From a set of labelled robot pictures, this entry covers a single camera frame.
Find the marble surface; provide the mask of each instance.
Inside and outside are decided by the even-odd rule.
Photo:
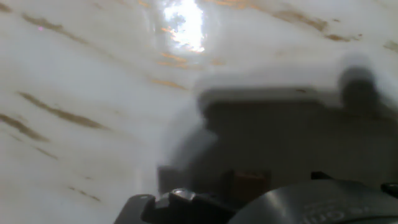
[[[333,88],[362,55],[395,102],[397,22],[395,0],[0,0],[1,223],[112,223],[156,194],[206,78]]]

